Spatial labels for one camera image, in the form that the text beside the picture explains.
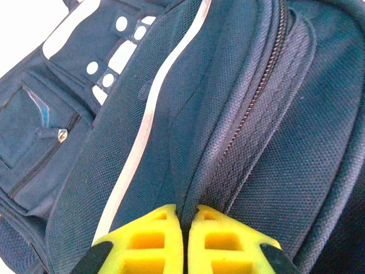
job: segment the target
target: white background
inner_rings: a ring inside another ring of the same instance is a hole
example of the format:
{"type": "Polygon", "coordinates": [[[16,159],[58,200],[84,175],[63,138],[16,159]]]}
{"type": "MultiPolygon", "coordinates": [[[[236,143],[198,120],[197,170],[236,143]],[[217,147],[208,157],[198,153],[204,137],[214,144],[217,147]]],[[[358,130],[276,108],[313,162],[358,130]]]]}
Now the white background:
{"type": "MultiPolygon", "coordinates": [[[[0,77],[39,46],[67,13],[62,0],[0,0],[0,77]]],[[[0,273],[12,273],[1,259],[0,273]]]]}

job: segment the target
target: yellow grip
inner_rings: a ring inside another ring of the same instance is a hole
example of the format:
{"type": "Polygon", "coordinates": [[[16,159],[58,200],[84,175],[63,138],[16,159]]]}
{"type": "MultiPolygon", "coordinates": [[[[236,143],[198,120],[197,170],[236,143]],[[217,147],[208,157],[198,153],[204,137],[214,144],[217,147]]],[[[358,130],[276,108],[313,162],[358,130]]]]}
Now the yellow grip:
{"type": "Polygon", "coordinates": [[[175,209],[160,207],[96,241],[113,243],[99,274],[182,274],[183,237],[175,209]]]}
{"type": "Polygon", "coordinates": [[[212,209],[198,206],[189,233],[189,274],[275,274],[260,249],[276,240],[212,209]]]}

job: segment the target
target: zipper pull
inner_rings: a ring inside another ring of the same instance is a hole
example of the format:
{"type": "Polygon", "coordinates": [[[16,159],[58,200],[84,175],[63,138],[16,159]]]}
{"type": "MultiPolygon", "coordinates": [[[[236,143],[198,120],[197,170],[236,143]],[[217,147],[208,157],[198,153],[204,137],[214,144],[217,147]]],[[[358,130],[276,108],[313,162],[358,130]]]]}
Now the zipper pull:
{"type": "Polygon", "coordinates": [[[67,129],[63,128],[63,129],[60,129],[58,130],[58,141],[60,144],[62,144],[68,137],[68,131],[67,129]]]}
{"type": "Polygon", "coordinates": [[[62,144],[68,137],[68,131],[65,128],[41,127],[37,129],[36,135],[40,139],[57,138],[58,142],[62,144]]]}

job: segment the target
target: navy blue backpack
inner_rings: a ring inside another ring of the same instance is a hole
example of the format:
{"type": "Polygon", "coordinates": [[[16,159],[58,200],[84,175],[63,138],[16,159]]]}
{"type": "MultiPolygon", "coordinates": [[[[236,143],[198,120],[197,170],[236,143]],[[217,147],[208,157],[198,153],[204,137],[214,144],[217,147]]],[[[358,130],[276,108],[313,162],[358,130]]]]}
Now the navy blue backpack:
{"type": "Polygon", "coordinates": [[[0,79],[9,268],[70,273],[165,204],[186,239],[204,204],[301,273],[365,273],[365,2],[65,4],[0,79]]]}

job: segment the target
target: zipper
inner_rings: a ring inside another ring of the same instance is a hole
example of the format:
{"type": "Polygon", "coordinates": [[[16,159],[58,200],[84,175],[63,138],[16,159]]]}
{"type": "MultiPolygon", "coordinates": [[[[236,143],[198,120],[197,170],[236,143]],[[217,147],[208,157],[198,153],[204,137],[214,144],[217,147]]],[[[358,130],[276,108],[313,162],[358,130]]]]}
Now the zipper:
{"type": "Polygon", "coordinates": [[[14,199],[15,196],[18,194],[23,187],[27,185],[41,170],[42,168],[48,163],[48,161],[53,157],[53,155],[57,152],[60,148],[62,143],[66,140],[68,134],[72,131],[72,129],[77,125],[80,121],[81,116],[78,113],[74,113],[70,120],[67,122],[67,125],[64,129],[58,130],[57,142],[53,144],[51,149],[45,154],[45,156],[40,160],[32,170],[23,177],[9,192],[10,198],[14,199]]]}
{"type": "Polygon", "coordinates": [[[256,100],[259,98],[262,90],[265,88],[267,81],[269,80],[271,73],[274,70],[275,64],[280,56],[284,41],[285,41],[285,37],[286,37],[286,30],[287,30],[287,8],[285,6],[285,0],[279,0],[279,28],[278,28],[278,33],[275,39],[275,43],[274,43],[274,47],[273,50],[271,52],[269,61],[266,65],[265,71],[263,73],[263,76],[260,80],[260,83],[256,89],[255,94],[252,97],[252,100],[249,104],[249,107],[247,108],[244,117],[242,118],[240,124],[238,125],[231,141],[229,142],[227,148],[225,149],[223,156],[218,164],[218,166],[221,165],[221,163],[223,162],[224,158],[226,157],[228,151],[230,150],[230,148],[233,145],[233,142],[235,141],[238,133],[240,133],[243,125],[245,124],[252,108],[255,105],[256,100]]]}

